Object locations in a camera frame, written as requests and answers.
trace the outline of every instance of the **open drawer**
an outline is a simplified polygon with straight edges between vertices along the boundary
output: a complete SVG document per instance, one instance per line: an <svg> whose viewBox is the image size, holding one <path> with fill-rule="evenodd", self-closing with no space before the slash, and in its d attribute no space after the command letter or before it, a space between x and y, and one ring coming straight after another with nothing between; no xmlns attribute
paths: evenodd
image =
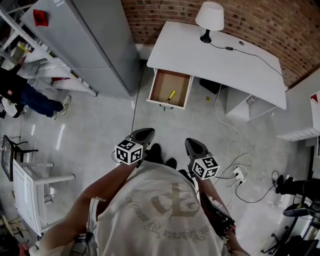
<svg viewBox="0 0 320 256"><path fill-rule="evenodd" d="M148 102L185 109L194 77L188 74L155 69ZM176 91L167 103L170 94Z"/></svg>

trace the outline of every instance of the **power strip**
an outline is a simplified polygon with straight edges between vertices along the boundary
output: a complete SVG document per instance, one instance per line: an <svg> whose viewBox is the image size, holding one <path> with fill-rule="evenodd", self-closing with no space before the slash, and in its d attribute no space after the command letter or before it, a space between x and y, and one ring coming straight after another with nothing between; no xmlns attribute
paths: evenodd
<svg viewBox="0 0 320 256"><path fill-rule="evenodd" d="M236 183L234 185L239 184L240 182L242 182L241 184L243 184L247 178L245 178L244 174L242 173L241 169L239 167L235 168L233 170L234 175L237 175L235 178L237 179Z"/></svg>

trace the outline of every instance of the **drawer handle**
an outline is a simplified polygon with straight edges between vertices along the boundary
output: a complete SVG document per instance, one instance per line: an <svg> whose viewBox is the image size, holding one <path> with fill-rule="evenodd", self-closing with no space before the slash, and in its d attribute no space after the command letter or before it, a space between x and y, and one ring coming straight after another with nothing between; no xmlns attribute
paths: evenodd
<svg viewBox="0 0 320 256"><path fill-rule="evenodd" d="M166 107L166 105L162 106L161 104L159 104L159 106L160 106L161 108L163 108L163 111L166 111L166 109L167 109L167 110L173 110L173 109L174 109L173 106L171 106L171 107Z"/></svg>

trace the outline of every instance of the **table lamp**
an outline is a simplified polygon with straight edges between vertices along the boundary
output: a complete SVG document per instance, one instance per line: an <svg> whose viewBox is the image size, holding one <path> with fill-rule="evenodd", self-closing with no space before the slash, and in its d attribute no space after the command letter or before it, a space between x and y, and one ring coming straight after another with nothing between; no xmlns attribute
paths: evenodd
<svg viewBox="0 0 320 256"><path fill-rule="evenodd" d="M225 27L224 8L216 2L204 2L195 18L195 22L206 29L200 40L211 43L210 30L219 31Z"/></svg>

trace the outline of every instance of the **red brick wall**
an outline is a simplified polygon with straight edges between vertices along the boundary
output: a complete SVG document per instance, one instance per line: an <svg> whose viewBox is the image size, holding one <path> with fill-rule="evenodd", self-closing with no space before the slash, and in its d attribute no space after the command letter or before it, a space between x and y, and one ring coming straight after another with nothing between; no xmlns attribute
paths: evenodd
<svg viewBox="0 0 320 256"><path fill-rule="evenodd" d="M134 40L154 45L166 21L196 24L203 0L121 0ZM320 63L320 7L315 0L215 0L223 32L277 56L290 86Z"/></svg>

